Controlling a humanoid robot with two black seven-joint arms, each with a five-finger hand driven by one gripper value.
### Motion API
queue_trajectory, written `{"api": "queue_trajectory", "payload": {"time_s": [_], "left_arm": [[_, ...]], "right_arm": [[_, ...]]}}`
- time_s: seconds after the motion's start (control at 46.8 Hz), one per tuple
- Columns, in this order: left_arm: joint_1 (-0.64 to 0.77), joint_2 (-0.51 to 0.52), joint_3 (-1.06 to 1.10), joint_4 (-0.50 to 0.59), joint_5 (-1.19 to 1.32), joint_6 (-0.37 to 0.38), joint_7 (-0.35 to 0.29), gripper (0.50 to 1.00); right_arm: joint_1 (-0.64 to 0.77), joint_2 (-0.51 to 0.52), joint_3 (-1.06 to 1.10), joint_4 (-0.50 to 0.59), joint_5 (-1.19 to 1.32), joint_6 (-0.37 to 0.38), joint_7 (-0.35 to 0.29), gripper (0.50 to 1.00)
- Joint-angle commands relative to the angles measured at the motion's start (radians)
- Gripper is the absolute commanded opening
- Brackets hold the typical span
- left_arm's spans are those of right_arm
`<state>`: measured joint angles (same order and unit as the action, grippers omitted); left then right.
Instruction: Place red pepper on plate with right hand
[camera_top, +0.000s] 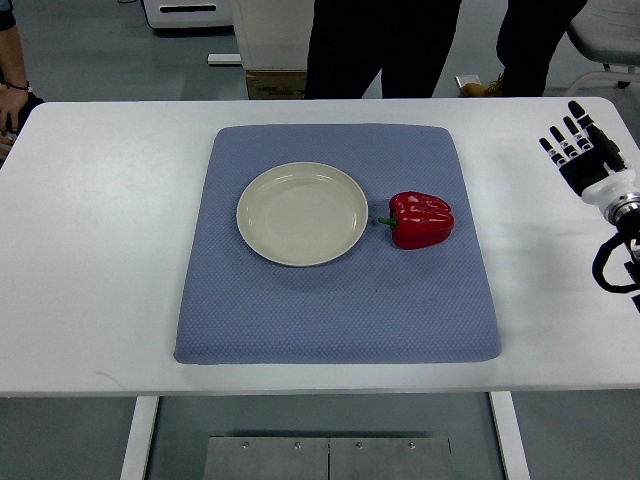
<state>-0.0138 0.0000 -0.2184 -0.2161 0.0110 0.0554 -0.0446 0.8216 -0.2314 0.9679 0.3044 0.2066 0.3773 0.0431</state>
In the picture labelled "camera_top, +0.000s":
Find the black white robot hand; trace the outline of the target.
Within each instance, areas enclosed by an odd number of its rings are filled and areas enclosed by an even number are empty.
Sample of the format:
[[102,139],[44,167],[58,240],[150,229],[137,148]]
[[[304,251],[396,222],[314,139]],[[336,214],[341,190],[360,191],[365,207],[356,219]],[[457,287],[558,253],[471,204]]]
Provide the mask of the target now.
[[639,200],[636,172],[618,145],[575,100],[568,102],[565,128],[549,128],[539,144],[570,189],[586,204],[610,215],[624,201]]

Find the bystander hand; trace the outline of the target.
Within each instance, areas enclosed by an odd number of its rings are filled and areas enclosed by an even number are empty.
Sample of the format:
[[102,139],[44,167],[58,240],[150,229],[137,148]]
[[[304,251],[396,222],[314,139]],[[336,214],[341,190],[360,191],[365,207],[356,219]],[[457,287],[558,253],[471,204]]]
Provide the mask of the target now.
[[20,127],[20,111],[26,105],[28,92],[1,86],[1,134],[16,133]]

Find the bystander forearm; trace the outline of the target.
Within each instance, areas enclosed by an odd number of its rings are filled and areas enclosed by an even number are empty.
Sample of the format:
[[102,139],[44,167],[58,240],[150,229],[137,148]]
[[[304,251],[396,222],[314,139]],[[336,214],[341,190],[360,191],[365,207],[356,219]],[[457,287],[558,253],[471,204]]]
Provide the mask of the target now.
[[27,85],[22,43],[16,25],[1,32],[1,73],[3,80],[13,85]]

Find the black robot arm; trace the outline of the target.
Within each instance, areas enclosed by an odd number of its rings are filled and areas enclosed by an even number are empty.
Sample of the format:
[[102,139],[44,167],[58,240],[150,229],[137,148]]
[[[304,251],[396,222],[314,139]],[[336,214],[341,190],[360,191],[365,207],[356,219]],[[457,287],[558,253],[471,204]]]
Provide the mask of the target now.
[[629,260],[624,267],[632,282],[627,285],[612,285],[607,282],[611,293],[630,294],[631,300],[639,310],[639,194],[626,194],[610,208],[610,219],[616,227],[616,233],[610,239],[609,253],[624,246]]

